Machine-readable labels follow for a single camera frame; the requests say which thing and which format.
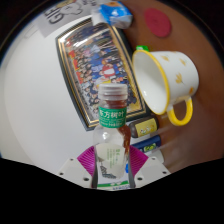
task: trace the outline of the sticker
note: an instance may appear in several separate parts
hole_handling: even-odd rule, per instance
[[[144,51],[148,51],[149,52],[149,48],[145,45],[138,45],[136,47],[136,50],[144,50]]]
[[[97,168],[104,178],[119,179],[124,175],[126,165],[125,148],[116,144],[96,145]]]
[[[153,149],[156,149],[156,143],[153,143],[151,145],[147,145],[143,148],[144,152],[149,152],[152,151]]]
[[[125,148],[116,144],[103,143],[95,146],[99,190],[130,189]]]
[[[120,128],[126,123],[127,108],[106,109],[99,107],[99,123],[106,128]]]
[[[157,125],[154,118],[144,121],[142,123],[136,124],[135,127],[138,133],[138,137],[148,135],[157,130]]]

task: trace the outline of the plastic bottle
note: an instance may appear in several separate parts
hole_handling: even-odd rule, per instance
[[[117,180],[124,175],[131,140],[126,125],[127,85],[101,84],[98,97],[99,125],[93,132],[98,178]]]

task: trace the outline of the bottle label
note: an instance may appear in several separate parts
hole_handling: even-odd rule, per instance
[[[124,175],[127,157],[125,148],[116,144],[102,143],[95,146],[98,176],[119,179]]]
[[[127,107],[106,109],[99,107],[99,123],[106,128],[120,128],[126,123]]]
[[[148,135],[157,130],[157,125],[154,118],[144,121],[142,123],[136,124],[135,127],[138,133],[138,137]]]

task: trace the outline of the black border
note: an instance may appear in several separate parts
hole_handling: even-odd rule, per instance
[[[65,34],[68,33],[69,31],[75,29],[76,27],[79,27],[79,26],[81,26],[81,25],[83,25],[83,24],[87,24],[87,23],[91,23],[91,18],[85,19],[85,20],[81,21],[80,23],[77,23],[76,25],[70,27],[69,29],[67,29],[67,30],[64,31],[63,33],[61,33],[60,35],[58,35],[58,36],[55,38],[55,42],[56,42],[56,48],[57,48],[57,53],[58,53],[59,63],[60,63],[60,66],[61,66],[61,71],[62,71],[64,80],[65,80],[65,84],[66,84],[66,86],[67,86],[67,89],[68,89],[70,98],[71,98],[71,100],[72,100],[72,102],[73,102],[73,104],[74,104],[74,107],[75,107],[75,109],[76,109],[76,112],[77,112],[77,114],[78,114],[78,116],[79,116],[79,118],[80,118],[80,120],[81,120],[81,122],[82,122],[82,124],[83,124],[83,126],[84,126],[84,128],[85,128],[85,130],[86,130],[86,131],[92,131],[92,130],[94,130],[95,127],[99,124],[99,122],[98,122],[98,121],[97,121],[97,122],[94,122],[94,123],[92,123],[92,125],[94,125],[94,126],[93,126],[93,127],[89,127],[89,126],[88,126],[89,124],[88,124],[88,121],[87,121],[88,119],[87,119],[87,117],[86,117],[85,112],[83,112],[84,116],[82,115],[82,112],[80,111],[79,106],[78,106],[78,104],[77,104],[77,101],[78,101],[78,103],[80,104],[80,99],[77,98],[77,101],[76,101],[76,99],[75,99],[75,96],[74,96],[73,91],[72,91],[72,88],[74,89],[74,86],[73,86],[74,83],[70,80],[71,85],[73,86],[73,87],[71,87],[71,85],[70,85],[70,83],[69,83],[69,80],[68,80],[68,77],[67,77],[66,72],[65,72],[65,68],[64,68],[64,65],[63,65],[63,61],[62,61],[62,55],[61,55],[60,48],[59,48],[59,44],[58,44],[58,39],[61,38],[63,35],[65,35]],[[129,54],[128,56],[130,57],[130,60],[131,60],[131,56],[132,56],[132,54],[133,54],[133,51],[132,51],[132,49],[131,49],[131,47],[130,47],[130,44],[128,43],[128,41],[127,41],[127,39],[126,39],[126,37],[125,37],[123,31],[122,31],[122,30],[118,30],[118,29],[115,28],[115,27],[113,27],[113,28],[114,28],[114,29],[118,32],[118,34],[120,35],[120,38],[121,38],[121,40],[122,40],[122,42],[123,42],[123,44],[124,44],[124,47],[126,48],[125,50],[126,50],[127,53]],[[125,50],[123,49],[123,46],[122,46],[122,44],[121,44],[121,42],[120,42],[120,40],[119,40],[117,34],[114,32],[113,28],[111,29],[111,32],[113,32],[113,34],[115,35],[115,37],[116,37],[116,39],[117,39],[117,41],[118,41],[118,43],[119,43],[119,45],[120,45],[120,47],[121,47],[123,53],[124,53],[125,59],[126,59],[126,61],[127,61],[127,63],[128,63],[129,69],[130,69],[130,71],[131,71],[132,78],[133,78],[133,80],[134,80],[134,84],[135,84],[135,86],[136,86],[137,93],[138,93],[138,95],[139,95],[139,98],[141,99],[141,102],[140,102],[140,103],[141,103],[141,105],[142,105],[143,108],[145,107],[145,113],[142,113],[142,114],[140,114],[140,115],[134,115],[136,112],[130,113],[129,115],[134,115],[134,116],[133,116],[133,117],[129,117],[129,118],[126,119],[126,121],[129,122],[129,121],[134,121],[134,120],[137,120],[137,119],[140,119],[140,118],[149,116],[150,113],[151,113],[151,110],[148,108],[148,106],[147,106],[147,104],[145,103],[143,97],[141,96],[141,93],[140,93],[140,91],[139,91],[139,89],[138,89],[137,82],[136,82],[136,80],[135,80],[135,76],[134,76],[134,73],[133,73],[133,70],[132,70],[132,66],[131,66],[131,64],[130,64],[130,61],[128,60],[128,57],[127,57],[127,55],[126,55],[126,53],[125,53]]]

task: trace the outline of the green label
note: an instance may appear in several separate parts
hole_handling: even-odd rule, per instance
[[[138,45],[136,47],[136,50],[145,50],[145,51],[148,51],[149,52],[149,48],[145,45]]]
[[[106,128],[120,128],[126,123],[127,108],[106,109],[99,107],[99,122]]]

